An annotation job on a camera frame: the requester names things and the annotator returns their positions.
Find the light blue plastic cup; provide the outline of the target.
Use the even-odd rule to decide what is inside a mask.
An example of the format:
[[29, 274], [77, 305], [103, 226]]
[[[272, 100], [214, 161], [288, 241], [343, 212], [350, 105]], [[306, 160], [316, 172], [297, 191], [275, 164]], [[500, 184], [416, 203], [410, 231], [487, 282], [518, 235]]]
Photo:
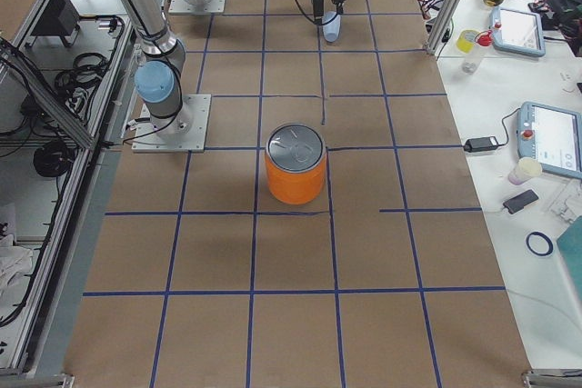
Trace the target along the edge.
[[323, 36], [328, 43], [334, 43], [341, 29], [341, 15], [335, 11], [328, 11], [322, 19]]

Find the white paper cup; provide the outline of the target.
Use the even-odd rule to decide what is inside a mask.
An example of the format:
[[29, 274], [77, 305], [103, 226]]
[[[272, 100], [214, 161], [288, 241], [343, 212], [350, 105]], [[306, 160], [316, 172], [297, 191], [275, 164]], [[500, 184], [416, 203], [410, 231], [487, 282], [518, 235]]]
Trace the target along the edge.
[[513, 170], [508, 174], [507, 180], [514, 185], [539, 177], [543, 172], [541, 163], [531, 157], [522, 157], [518, 160]]

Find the yellow tape roll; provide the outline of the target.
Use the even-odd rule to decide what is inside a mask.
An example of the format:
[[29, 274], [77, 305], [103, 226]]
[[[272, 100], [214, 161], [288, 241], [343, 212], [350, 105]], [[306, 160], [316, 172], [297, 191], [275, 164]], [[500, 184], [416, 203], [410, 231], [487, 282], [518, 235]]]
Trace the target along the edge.
[[473, 49], [478, 35], [479, 32], [473, 29], [461, 31], [456, 41], [457, 49], [463, 54], [468, 54]]

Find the clear bottle red cap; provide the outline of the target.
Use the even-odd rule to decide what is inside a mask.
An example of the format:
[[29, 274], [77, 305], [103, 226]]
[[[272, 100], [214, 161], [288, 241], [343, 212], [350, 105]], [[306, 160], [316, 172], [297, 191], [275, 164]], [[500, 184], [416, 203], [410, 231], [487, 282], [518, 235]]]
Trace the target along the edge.
[[475, 36], [473, 45], [461, 65], [463, 72], [473, 74], [478, 69], [485, 55], [490, 52], [493, 44], [492, 33], [492, 30], [487, 30]]

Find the orange can with grey lid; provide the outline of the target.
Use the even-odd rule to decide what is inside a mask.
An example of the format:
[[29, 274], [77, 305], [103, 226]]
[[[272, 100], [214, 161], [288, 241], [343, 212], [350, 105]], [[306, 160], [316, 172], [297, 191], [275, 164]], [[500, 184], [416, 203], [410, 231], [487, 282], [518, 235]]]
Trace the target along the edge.
[[307, 204], [323, 189], [326, 145], [304, 124], [283, 124], [266, 141], [265, 166], [270, 193], [285, 204]]

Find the far blue teach pendant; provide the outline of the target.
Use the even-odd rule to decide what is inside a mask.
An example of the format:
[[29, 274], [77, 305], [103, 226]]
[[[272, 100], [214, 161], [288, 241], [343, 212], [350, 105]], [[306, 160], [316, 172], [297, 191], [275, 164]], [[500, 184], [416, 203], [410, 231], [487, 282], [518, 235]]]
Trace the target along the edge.
[[531, 57], [546, 54], [541, 18], [538, 14], [496, 6], [490, 23], [493, 46], [503, 52]]

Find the blue teach pendant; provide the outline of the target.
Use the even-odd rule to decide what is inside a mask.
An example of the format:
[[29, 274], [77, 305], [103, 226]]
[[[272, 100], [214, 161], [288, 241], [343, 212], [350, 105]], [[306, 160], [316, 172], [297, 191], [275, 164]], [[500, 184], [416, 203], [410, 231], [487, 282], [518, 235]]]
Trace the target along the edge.
[[524, 102], [517, 116], [517, 153], [545, 172], [581, 179], [581, 113]]
[[538, 14], [496, 6], [490, 23], [493, 46], [503, 52], [531, 57], [546, 54], [541, 18]]

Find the black power adapter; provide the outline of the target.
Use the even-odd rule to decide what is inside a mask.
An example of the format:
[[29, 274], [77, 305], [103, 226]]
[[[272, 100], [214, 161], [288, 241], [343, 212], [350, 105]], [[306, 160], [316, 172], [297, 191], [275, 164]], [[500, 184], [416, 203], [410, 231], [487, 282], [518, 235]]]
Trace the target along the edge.
[[494, 151], [500, 146], [494, 136], [468, 138], [463, 144], [463, 150], [467, 153], [480, 153]]

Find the near blue teach pendant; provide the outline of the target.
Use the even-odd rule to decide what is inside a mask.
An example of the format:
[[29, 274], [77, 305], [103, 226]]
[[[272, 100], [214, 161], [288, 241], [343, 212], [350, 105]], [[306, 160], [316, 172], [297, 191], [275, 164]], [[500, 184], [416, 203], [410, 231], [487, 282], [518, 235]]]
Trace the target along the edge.
[[524, 102], [517, 116], [517, 153], [545, 172], [581, 179], [581, 113]]

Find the black smartphone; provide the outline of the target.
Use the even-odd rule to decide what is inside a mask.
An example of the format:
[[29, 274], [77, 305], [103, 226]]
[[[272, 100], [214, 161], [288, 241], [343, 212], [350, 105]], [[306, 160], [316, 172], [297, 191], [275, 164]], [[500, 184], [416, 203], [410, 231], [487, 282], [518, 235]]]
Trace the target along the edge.
[[525, 207], [535, 203], [538, 199], [538, 195], [533, 190], [528, 189], [505, 200], [502, 205], [509, 214], [516, 214], [522, 211]]

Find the white crumpled cloth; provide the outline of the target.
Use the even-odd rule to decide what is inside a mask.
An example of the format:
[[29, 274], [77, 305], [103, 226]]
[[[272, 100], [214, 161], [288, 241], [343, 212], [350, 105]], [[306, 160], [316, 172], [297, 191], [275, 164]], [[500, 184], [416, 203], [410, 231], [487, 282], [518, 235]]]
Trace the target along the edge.
[[5, 204], [1, 206], [1, 293], [33, 270], [33, 251], [16, 243], [15, 205]]

